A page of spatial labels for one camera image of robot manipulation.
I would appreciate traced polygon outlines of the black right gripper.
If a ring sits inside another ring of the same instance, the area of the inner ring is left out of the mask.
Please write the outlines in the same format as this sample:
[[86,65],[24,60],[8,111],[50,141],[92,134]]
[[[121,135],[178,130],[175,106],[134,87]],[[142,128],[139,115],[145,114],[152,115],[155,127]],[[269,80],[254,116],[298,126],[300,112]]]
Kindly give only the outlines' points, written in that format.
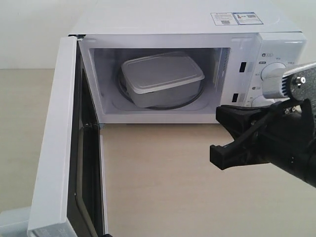
[[[241,136],[264,116],[253,135]],[[220,170],[271,163],[312,187],[316,185],[316,122],[309,100],[286,100],[269,106],[221,105],[216,120],[233,142],[211,145],[210,162]]]

